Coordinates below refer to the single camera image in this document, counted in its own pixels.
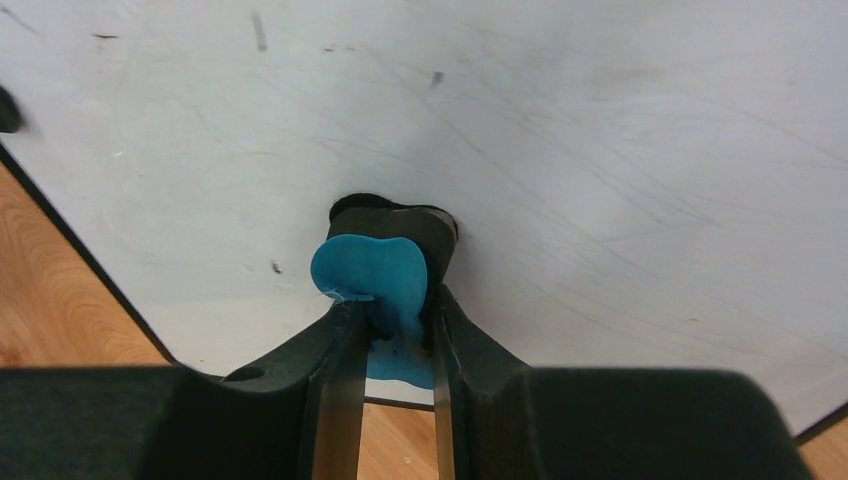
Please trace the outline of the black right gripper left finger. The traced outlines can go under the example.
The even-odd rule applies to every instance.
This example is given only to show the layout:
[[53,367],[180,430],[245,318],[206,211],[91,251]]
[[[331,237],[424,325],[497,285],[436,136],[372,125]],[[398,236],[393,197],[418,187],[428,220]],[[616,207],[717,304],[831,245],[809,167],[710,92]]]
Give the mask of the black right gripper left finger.
[[353,479],[367,362],[363,305],[220,380],[184,366],[6,368],[5,479]]

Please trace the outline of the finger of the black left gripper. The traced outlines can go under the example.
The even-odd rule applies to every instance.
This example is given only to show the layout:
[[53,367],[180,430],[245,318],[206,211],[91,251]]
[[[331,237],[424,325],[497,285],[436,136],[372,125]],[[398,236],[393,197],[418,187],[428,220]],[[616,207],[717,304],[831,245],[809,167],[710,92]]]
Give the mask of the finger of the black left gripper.
[[14,97],[0,87],[0,131],[15,133],[24,127],[24,117]]

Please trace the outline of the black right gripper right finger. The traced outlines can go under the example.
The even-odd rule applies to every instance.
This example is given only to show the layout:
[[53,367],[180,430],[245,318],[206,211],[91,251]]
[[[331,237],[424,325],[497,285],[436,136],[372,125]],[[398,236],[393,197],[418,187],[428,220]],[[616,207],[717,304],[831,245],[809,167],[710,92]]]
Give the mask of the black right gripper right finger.
[[780,412],[729,371],[532,367],[446,287],[431,304],[443,479],[808,479]]

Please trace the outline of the blue and black eraser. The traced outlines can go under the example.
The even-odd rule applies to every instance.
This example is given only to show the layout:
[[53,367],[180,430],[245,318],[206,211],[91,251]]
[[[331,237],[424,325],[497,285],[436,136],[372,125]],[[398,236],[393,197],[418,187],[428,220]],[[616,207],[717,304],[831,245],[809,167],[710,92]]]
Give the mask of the blue and black eraser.
[[336,302],[365,305],[366,374],[431,389],[432,323],[425,319],[459,239],[458,224],[432,205],[353,193],[329,211],[326,240],[310,264],[316,288]]

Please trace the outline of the white whiteboard with black frame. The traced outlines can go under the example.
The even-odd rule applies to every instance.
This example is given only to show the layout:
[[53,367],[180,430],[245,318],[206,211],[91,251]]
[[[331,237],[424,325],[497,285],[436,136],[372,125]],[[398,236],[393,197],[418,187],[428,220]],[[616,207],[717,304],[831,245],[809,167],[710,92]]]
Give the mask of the white whiteboard with black frame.
[[534,365],[847,400],[843,1],[5,1],[3,144],[179,361],[327,308],[339,197],[450,212],[447,282]]

